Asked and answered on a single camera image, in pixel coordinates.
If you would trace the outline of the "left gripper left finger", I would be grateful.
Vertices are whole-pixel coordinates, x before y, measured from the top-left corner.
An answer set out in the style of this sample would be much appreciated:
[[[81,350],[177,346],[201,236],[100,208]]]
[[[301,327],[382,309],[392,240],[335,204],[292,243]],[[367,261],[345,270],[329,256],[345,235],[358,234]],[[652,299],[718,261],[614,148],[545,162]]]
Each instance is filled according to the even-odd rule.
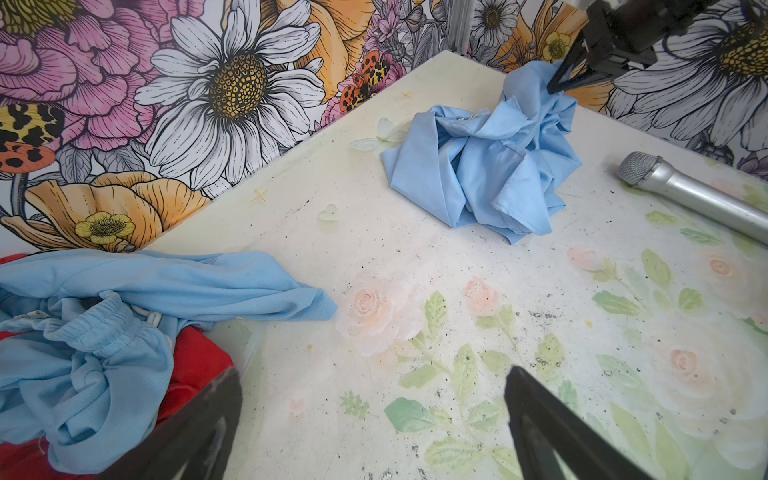
[[[222,479],[240,420],[243,393],[228,368],[100,479]]]

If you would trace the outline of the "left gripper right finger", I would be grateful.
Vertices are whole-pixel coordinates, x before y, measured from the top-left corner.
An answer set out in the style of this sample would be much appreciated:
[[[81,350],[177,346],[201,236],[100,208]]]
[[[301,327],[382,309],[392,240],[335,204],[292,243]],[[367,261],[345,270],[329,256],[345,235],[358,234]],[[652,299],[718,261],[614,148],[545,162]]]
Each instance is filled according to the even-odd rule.
[[[524,368],[511,368],[504,399],[524,479],[563,479],[562,465],[579,479],[649,477]]]

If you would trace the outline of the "light blue woven shirt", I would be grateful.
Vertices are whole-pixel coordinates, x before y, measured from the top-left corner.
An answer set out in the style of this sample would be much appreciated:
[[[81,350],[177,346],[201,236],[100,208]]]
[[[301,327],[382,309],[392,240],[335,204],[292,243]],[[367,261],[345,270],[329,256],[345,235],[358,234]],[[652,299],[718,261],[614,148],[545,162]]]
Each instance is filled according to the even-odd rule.
[[[509,73],[493,111],[435,106],[384,151],[389,186],[446,225],[479,224],[516,243],[552,232],[557,189],[581,165],[566,137],[577,102],[547,85],[557,68]]]

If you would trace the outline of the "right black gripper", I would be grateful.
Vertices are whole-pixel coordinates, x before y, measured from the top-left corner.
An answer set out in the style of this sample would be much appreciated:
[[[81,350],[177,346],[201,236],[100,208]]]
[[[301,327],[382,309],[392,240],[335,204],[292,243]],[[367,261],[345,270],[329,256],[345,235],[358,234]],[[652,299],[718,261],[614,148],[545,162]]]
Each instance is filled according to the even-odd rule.
[[[606,82],[633,64],[656,62],[653,47],[687,32],[712,1],[593,1],[587,24],[547,85],[550,94]]]

